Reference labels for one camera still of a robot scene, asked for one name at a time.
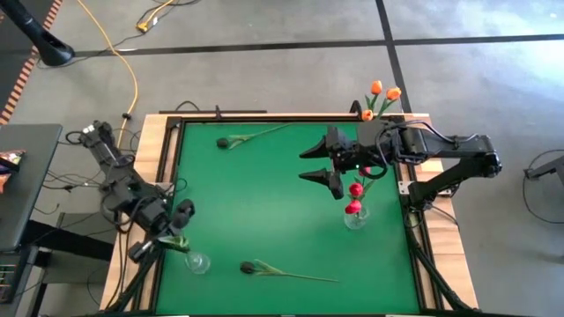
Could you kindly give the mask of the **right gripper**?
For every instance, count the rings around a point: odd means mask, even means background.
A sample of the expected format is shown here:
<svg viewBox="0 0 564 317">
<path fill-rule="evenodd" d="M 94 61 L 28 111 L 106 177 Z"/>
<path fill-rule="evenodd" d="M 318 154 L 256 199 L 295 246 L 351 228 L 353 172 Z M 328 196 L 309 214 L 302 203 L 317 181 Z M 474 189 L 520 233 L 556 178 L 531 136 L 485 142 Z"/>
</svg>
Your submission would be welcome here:
<svg viewBox="0 0 564 317">
<path fill-rule="evenodd" d="M 328 126 L 327 133 L 313 147 L 300 154 L 301 159 L 330 159 L 330 169 L 300 173 L 299 177 L 324 185 L 335 200 L 344 197 L 342 174 L 370 167 L 368 176 L 384 176 L 394 151 L 393 122 L 362 122 L 357 126 L 356 138 L 351 139 L 341 128 Z"/>
</svg>

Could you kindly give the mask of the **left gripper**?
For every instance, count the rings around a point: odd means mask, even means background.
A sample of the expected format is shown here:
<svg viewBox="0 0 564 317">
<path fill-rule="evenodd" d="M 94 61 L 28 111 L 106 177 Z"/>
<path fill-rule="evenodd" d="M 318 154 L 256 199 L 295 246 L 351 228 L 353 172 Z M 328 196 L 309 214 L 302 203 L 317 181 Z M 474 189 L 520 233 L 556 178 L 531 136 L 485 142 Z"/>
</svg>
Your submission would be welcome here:
<svg viewBox="0 0 564 317">
<path fill-rule="evenodd" d="M 184 224 L 177 219 L 172 221 L 166 198 L 158 196 L 140 198 L 134 205 L 130 218 L 145 232 L 153 236 L 182 236 Z"/>
</svg>

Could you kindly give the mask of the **clear glass vase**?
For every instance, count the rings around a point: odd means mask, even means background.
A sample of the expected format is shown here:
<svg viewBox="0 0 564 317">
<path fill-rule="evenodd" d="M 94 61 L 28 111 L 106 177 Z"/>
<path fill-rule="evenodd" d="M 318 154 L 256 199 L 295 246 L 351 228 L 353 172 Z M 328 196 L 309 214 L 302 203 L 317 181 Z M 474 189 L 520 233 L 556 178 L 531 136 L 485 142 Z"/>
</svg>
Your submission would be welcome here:
<svg viewBox="0 0 564 317">
<path fill-rule="evenodd" d="M 190 251 L 184 258 L 187 268 L 196 275 L 205 274 L 211 267 L 211 260 L 206 254 Z"/>
<path fill-rule="evenodd" d="M 356 213 L 345 214 L 344 223 L 350 230 L 359 230 L 367 223 L 369 217 L 369 210 L 366 207 L 362 207 L 360 211 Z"/>
</svg>

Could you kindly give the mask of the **black desk foot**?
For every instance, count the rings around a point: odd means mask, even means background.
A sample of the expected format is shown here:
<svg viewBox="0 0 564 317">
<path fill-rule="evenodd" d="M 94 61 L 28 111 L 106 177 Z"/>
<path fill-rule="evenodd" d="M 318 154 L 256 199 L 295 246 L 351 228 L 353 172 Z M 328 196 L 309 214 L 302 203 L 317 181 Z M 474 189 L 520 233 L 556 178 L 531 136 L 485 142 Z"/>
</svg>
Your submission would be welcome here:
<svg viewBox="0 0 564 317">
<path fill-rule="evenodd" d="M 114 245 L 63 228 L 30 220 L 21 237 L 22 245 L 45 247 L 55 251 L 109 262 Z"/>
</svg>

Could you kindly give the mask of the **black flat bar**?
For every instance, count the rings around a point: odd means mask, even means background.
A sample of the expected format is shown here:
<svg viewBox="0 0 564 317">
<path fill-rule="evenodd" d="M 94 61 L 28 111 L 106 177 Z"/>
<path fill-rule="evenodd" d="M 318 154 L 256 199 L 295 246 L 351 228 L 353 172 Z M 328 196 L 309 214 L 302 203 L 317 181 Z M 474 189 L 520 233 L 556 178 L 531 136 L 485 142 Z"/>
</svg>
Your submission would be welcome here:
<svg viewBox="0 0 564 317">
<path fill-rule="evenodd" d="M 166 114 L 166 115 L 184 115 L 184 114 L 216 114 L 216 110 L 161 110 L 158 114 Z M 266 110 L 219 110 L 219 114 L 268 114 Z"/>
</svg>

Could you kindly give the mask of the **dark grey desk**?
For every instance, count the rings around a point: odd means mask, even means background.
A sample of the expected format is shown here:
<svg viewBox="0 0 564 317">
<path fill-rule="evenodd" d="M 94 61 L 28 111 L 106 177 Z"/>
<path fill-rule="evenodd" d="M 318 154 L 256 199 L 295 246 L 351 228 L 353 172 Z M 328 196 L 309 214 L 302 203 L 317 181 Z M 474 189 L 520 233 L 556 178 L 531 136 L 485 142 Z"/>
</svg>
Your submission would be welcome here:
<svg viewBox="0 0 564 317">
<path fill-rule="evenodd" d="M 18 248 L 61 135 L 59 124 L 0 127 L 0 152 L 25 153 L 0 194 L 0 252 Z"/>
</svg>

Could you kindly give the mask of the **colourful snack bag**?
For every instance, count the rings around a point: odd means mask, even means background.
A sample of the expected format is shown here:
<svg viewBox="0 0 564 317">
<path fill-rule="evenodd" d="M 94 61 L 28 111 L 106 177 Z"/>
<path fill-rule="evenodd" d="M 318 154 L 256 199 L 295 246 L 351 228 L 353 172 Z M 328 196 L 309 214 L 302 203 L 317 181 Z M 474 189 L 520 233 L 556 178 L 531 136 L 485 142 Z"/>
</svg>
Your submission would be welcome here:
<svg viewBox="0 0 564 317">
<path fill-rule="evenodd" d="M 20 164 L 26 155 L 25 150 L 0 152 L 0 195 L 4 192 L 8 180 L 20 170 Z"/>
</svg>

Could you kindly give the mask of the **orange black hazard strip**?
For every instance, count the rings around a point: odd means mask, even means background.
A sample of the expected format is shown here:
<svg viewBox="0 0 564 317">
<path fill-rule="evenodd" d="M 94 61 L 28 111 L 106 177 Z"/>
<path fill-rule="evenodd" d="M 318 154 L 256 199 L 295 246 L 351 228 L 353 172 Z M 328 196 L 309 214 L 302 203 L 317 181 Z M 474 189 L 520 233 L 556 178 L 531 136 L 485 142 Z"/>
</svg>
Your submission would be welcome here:
<svg viewBox="0 0 564 317">
<path fill-rule="evenodd" d="M 20 0 L 49 31 L 63 0 Z M 39 58 L 35 45 L 0 10 L 0 125 L 12 118 Z"/>
</svg>

